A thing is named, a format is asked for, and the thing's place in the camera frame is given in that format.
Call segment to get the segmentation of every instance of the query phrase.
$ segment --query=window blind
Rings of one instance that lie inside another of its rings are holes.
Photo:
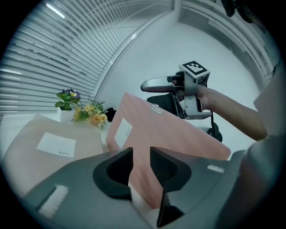
[[[173,0],[46,0],[22,22],[0,63],[4,114],[55,112],[56,93],[72,88],[83,104],[111,58]]]

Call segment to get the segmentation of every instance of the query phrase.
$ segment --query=white wall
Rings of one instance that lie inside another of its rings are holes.
[[[259,94],[258,87],[252,75],[226,47],[186,24],[177,22],[169,27],[165,25],[165,28],[161,31],[155,26],[155,31],[152,27],[148,29],[136,38],[136,42],[113,67],[99,96],[101,101],[106,101],[105,108],[116,109],[124,92],[143,99],[153,96],[154,93],[140,90],[145,80],[173,75],[178,71],[178,64],[194,59],[210,70],[209,87],[255,109],[253,101]],[[157,33],[159,37],[153,40],[147,33]],[[214,121],[223,135],[223,143],[232,152],[246,149],[254,142],[216,114]],[[210,127],[210,119],[194,120],[192,124],[206,130]]]

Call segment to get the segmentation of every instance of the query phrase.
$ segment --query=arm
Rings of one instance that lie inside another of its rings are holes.
[[[213,89],[198,85],[198,97],[203,110],[211,110],[254,140],[266,137],[267,133],[257,111],[245,107]]]

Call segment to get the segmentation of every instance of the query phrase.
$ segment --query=green leaf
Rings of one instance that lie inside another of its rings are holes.
[[[62,101],[58,101],[55,103],[55,107],[60,107],[63,106],[63,102]]]
[[[65,109],[65,110],[69,110],[69,109],[70,109],[70,104],[67,103],[67,102],[65,102],[65,103],[64,103],[64,109]]]
[[[63,98],[63,94],[61,94],[61,93],[57,93],[57,97],[59,97],[59,98]]]

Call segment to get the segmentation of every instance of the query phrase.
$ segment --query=white flower pot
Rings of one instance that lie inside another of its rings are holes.
[[[60,107],[58,107],[57,112],[58,112],[58,120],[61,123],[69,123],[72,121],[75,110],[61,110]]]

